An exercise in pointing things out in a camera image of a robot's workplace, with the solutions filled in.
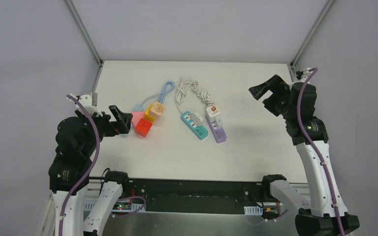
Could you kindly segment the beige dragon cube socket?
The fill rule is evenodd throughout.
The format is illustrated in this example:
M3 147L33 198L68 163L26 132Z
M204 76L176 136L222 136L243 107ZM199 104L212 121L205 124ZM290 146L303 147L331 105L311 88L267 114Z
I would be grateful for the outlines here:
M162 103L155 101L149 109L149 115L155 119L158 119L163 115L164 111L165 106Z

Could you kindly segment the teal power strip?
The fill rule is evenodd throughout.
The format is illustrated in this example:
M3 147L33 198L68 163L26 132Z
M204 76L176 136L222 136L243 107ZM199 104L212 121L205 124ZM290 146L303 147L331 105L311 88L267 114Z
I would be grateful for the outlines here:
M193 117L194 115L189 111L186 111L183 114L181 114L182 122L191 130L191 132L199 140L204 140L208 136L208 130L202 124L196 124L192 119Z

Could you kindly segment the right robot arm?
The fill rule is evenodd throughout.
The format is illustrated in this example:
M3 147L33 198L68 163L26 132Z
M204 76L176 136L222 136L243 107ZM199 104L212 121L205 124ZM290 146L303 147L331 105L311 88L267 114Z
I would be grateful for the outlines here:
M301 158L310 199L294 190L282 175L267 175L260 196L265 201L281 202L295 214L296 231L301 236L345 236L360 227L359 218L349 213L338 190L330 163L325 124L315 115L316 88L308 82L286 83L274 75L249 88L255 99L266 92L264 107L285 120L286 131Z

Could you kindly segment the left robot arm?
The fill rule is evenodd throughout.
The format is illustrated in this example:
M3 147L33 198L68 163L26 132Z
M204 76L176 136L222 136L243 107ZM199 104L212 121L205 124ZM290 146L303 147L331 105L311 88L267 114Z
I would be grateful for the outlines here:
M57 236L100 236L117 199L130 194L128 174L109 170L95 206L84 217L84 198L90 182L91 155L98 152L104 137L127 134L133 115L109 106L110 115L91 115L99 136L89 119L79 110L76 116L62 120L56 134L56 156L49 168L50 190L55 202Z

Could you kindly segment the pink triangular socket adapter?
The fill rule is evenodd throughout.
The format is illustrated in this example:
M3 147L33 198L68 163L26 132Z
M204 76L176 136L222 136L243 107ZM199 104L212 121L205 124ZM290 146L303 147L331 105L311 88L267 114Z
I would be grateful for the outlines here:
M133 117L131 119L131 124L132 124L132 127L136 127L137 124L139 123L140 119L142 119L145 115L145 112L143 111L133 111L131 112Z

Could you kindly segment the yellow cube socket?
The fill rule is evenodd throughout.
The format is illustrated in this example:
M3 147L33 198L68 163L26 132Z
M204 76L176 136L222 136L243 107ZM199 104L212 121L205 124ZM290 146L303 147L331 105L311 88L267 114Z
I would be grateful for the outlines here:
M143 119L145 119L145 120L147 120L147 121L149 121L149 122L151 122L151 123L154 123L155 120L156 120L156 118L150 115L150 110L151 110L151 108L152 108L152 104L151 104L151 105L148 107L148 109L146 110L146 112L145 112L145 114L144 114L144 116L143 116Z

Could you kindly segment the red cube socket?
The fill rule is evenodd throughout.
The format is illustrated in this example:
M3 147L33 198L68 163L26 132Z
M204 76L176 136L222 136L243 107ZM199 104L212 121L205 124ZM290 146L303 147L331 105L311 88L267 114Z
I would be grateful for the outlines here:
M141 118L134 128L134 132L137 135L145 138L145 137L147 137L148 133L150 132L150 129L151 129L152 126L153 126L152 122L150 122L149 120L146 120L144 118Z

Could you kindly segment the white plug adapter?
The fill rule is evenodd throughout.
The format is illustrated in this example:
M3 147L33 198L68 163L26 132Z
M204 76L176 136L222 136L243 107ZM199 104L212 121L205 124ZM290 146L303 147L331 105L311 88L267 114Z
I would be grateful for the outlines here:
M202 126L204 121L204 118L197 112L191 114L191 119L197 126Z

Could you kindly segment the light blue power strip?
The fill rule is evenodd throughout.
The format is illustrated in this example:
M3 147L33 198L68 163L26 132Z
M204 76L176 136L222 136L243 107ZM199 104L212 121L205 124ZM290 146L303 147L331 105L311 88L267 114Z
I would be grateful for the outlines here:
M132 108L132 111L133 112L143 112L144 108L141 105L134 105L134 107Z

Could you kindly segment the grey round plug adapter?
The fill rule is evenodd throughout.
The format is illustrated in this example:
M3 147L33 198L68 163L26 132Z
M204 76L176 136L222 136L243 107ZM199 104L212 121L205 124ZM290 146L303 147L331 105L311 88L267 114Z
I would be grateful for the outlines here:
M221 117L216 117L216 119L215 119L215 127L217 129L221 129L222 126L223 126L223 120L222 120L222 118Z

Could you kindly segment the white tiger cube socket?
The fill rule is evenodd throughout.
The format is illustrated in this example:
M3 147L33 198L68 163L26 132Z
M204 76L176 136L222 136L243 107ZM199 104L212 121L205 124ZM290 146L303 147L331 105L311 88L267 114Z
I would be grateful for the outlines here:
M206 107L205 114L208 122L216 122L217 119L221 119L221 112L217 105Z

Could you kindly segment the purple power strip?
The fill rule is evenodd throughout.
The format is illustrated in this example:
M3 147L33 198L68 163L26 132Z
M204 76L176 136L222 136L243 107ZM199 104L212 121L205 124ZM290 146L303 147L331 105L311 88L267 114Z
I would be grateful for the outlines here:
M222 127L222 123L217 123L216 121L209 122L208 120L207 123L217 144L221 144L227 140L227 135Z

